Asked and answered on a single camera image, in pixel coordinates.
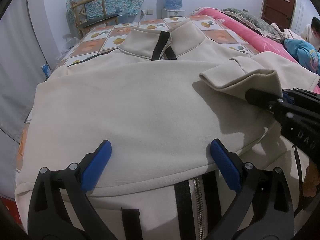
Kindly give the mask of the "person's right hand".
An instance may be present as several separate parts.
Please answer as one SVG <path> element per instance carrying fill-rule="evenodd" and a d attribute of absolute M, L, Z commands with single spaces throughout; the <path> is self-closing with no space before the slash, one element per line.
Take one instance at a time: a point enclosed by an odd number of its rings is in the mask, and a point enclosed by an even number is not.
<path fill-rule="evenodd" d="M 303 182 L 303 196 L 313 198 L 317 194 L 317 186 L 319 183 L 318 168 L 310 159 Z"/>

